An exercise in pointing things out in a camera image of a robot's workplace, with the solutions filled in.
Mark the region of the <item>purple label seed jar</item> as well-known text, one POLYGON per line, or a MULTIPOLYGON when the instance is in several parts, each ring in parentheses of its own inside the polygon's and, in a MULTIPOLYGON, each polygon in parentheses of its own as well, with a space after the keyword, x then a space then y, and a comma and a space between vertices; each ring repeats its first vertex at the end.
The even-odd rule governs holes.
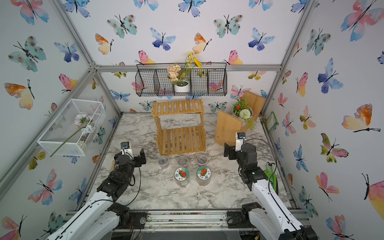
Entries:
POLYGON ((158 158, 158 164, 162 169, 166 169, 169 167, 169 158, 167 156, 160 156, 158 158))

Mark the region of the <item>yellow label seed jar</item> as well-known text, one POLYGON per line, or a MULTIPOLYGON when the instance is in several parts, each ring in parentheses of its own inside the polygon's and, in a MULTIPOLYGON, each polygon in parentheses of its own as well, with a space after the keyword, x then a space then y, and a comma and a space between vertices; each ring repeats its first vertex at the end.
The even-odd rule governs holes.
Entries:
POLYGON ((197 164, 202 167, 205 166, 208 162, 208 159, 205 155, 198 155, 197 156, 197 164))

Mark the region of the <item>tomato lid jar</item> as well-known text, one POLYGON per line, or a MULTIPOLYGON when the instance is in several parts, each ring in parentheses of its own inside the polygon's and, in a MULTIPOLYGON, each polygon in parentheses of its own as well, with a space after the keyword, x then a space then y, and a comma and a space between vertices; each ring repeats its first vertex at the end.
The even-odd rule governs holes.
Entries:
POLYGON ((189 171, 185 167, 179 167, 174 172, 174 180, 180 187, 185 187, 189 184, 189 171))
POLYGON ((212 172, 206 167, 202 166, 197 169, 197 182, 200 186, 206 186, 211 182, 212 172))

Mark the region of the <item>red label seed jar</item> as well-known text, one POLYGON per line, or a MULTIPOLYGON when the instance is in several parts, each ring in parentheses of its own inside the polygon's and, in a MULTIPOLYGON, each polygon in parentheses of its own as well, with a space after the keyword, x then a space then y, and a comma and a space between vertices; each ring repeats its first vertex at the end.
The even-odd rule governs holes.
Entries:
POLYGON ((181 156, 181 157, 178 158, 177 164, 178 164, 179 167, 186 168, 188 166, 188 164, 189 164, 189 160, 188 160, 187 157, 181 156))

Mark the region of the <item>two-tier wooden shelf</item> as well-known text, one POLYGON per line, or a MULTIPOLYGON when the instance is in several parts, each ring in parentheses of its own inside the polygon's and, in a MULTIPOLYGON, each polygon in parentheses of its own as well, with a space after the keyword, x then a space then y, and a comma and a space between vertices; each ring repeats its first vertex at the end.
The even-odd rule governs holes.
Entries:
POLYGON ((176 155, 206 150, 206 131, 204 126, 204 102, 184 100, 172 102, 155 102, 152 116, 157 127, 156 144, 161 155, 176 155), (180 114, 195 114, 200 116, 200 125, 193 127, 163 129, 160 117, 175 117, 180 114))

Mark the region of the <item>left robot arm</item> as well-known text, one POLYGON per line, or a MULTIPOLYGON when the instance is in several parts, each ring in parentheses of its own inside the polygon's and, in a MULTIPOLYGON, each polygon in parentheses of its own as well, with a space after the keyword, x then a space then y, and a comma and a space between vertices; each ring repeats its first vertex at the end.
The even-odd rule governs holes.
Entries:
POLYGON ((97 192, 62 227, 47 240, 100 240, 116 227, 134 228, 128 206, 117 200, 133 186, 135 168, 147 163, 145 151, 133 156, 131 149, 122 149, 114 156, 115 166, 97 188, 97 192))

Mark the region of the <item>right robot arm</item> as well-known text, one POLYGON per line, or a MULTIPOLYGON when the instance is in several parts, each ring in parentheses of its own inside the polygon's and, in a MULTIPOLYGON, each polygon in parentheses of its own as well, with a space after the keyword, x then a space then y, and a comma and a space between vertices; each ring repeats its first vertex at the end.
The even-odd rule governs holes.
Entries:
POLYGON ((229 146, 224 156, 236 160, 244 184, 259 200, 242 206, 241 217, 250 223, 266 240, 317 240, 312 227, 304 226, 284 205, 273 189, 265 172, 258 166, 257 150, 249 143, 229 146))

